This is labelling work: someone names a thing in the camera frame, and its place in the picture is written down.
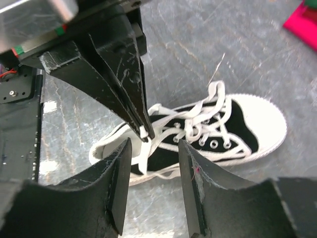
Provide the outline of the black white sneaker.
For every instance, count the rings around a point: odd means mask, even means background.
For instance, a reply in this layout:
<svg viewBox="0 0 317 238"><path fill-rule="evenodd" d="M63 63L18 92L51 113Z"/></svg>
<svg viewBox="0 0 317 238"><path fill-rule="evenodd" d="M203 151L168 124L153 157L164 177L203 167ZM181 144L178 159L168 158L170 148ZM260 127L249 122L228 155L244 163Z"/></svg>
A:
<svg viewBox="0 0 317 238"><path fill-rule="evenodd" d="M220 166L262 158L285 140L287 122L270 101L250 94L229 94L174 109L155 104L148 110L155 138L142 142L127 123L121 123L89 151L95 164L127 138L132 142L130 184L155 177L180 176L178 142L186 140L201 155Z"/></svg>

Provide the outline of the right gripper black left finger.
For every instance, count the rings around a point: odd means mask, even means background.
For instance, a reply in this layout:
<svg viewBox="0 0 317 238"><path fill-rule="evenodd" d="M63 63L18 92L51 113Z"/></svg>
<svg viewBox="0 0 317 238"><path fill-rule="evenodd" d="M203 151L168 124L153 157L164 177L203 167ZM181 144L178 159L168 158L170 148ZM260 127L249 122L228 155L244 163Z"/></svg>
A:
<svg viewBox="0 0 317 238"><path fill-rule="evenodd" d="M132 144L57 185L31 180L0 183L3 238L116 238L122 235Z"/></svg>

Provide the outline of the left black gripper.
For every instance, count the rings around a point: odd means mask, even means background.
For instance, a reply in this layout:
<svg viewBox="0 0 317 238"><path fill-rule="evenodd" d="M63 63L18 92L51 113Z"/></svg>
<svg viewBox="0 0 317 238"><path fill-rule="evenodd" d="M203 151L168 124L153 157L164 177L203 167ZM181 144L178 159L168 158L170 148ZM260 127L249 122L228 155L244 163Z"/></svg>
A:
<svg viewBox="0 0 317 238"><path fill-rule="evenodd" d="M42 63L46 73L100 102L147 142L155 133L136 35L127 17L110 19L116 6L131 15L143 4L145 0L2 0L0 63ZM87 41L55 47L88 30Z"/></svg>

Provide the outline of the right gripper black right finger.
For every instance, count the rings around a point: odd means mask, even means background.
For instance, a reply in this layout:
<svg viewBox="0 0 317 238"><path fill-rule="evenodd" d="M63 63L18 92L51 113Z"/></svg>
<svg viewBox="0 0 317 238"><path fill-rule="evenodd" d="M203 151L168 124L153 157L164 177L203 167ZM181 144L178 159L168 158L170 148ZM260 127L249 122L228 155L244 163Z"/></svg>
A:
<svg viewBox="0 0 317 238"><path fill-rule="evenodd" d="M178 144L187 227L192 238L314 238L316 178L255 183Z"/></svg>

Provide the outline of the white shoelace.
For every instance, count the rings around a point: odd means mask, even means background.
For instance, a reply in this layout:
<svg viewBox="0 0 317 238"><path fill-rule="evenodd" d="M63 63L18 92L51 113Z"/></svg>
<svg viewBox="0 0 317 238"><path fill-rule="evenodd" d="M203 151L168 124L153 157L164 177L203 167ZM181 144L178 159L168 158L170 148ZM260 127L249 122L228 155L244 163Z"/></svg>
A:
<svg viewBox="0 0 317 238"><path fill-rule="evenodd" d="M156 136L141 143L133 158L132 172L147 178L178 175L178 142L185 140L212 162L244 161L259 148L248 128L238 100L243 95L227 96L223 81L208 86L208 96L192 105L168 109L151 108Z"/></svg>

